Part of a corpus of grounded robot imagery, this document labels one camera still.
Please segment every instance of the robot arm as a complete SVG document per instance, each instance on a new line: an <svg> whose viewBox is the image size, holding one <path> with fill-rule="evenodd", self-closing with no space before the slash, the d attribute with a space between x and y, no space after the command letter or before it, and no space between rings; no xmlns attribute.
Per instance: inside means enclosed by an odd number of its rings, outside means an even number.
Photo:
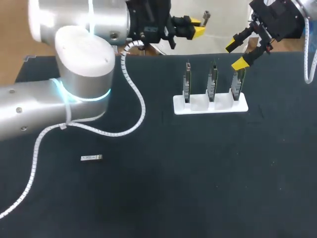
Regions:
<svg viewBox="0 0 317 238"><path fill-rule="evenodd" d="M66 121L102 116L109 102L114 52L127 38L139 45L173 38L191 40L203 21L171 17L170 0L29 0L32 37L56 52L60 79L0 88L0 141Z"/></svg>
<svg viewBox="0 0 317 238"><path fill-rule="evenodd" d="M305 27L305 18L317 19L317 3L314 0L276 0L270 6L264 0L253 0L254 11L249 28L233 36L226 50L230 53L243 44L253 32L261 38L260 46L245 53L232 67L239 70L251 66L254 61L273 49L272 39L280 42L285 38L300 38Z"/></svg>
<svg viewBox="0 0 317 238"><path fill-rule="evenodd" d="M56 31L80 25L111 45L124 45L127 38L145 45L175 36L192 40L203 35L210 13L199 21L189 16L171 17L171 0L29 0L29 23L33 38L54 45Z"/></svg>

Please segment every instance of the wooden floor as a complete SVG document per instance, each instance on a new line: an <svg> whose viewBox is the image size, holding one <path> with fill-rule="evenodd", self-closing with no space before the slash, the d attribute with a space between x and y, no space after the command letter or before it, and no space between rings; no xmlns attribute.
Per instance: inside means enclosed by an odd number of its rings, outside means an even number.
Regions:
<svg viewBox="0 0 317 238"><path fill-rule="evenodd" d="M27 0L0 0L0 84L13 84L26 56L53 55L30 35ZM303 39L274 43L275 51L302 51Z"/></svg>

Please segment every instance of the white stand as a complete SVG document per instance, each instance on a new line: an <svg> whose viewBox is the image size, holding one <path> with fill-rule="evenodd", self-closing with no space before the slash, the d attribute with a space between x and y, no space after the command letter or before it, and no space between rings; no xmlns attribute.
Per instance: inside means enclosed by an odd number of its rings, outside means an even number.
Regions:
<svg viewBox="0 0 317 238"><path fill-rule="evenodd" d="M231 89L228 93L216 93L214 102L209 102L206 94L190 95L190 103L185 103L183 95L173 97L174 112L176 115L207 114L207 113L237 113L247 112L248 104L243 93L238 101L233 100Z"/></svg>

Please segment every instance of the black tablecloth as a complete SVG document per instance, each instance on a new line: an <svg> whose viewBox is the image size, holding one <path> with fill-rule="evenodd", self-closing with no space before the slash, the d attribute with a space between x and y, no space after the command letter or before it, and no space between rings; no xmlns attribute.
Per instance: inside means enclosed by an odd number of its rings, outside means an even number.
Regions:
<svg viewBox="0 0 317 238"><path fill-rule="evenodd" d="M228 91L239 55L129 57L147 115L134 133L47 134L31 192L0 220L0 238L315 238L317 83L302 53L263 56L248 69L247 113L177 116L185 62L204 93L211 61ZM91 123L122 131L140 115L117 59L109 111ZM17 81L58 77L55 59L24 64ZM23 191L37 133L0 143L0 211ZM83 163L83 155L102 154Z"/></svg>

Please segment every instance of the metal bolt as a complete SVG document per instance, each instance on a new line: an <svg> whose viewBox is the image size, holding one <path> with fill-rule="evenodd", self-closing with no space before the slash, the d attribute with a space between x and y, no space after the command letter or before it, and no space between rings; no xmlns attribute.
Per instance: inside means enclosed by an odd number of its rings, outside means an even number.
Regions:
<svg viewBox="0 0 317 238"><path fill-rule="evenodd" d="M22 113L22 108L16 108L17 113Z"/></svg>
<svg viewBox="0 0 317 238"><path fill-rule="evenodd" d="M118 39L118 34L113 32L111 33L110 37L113 41L116 41Z"/></svg>

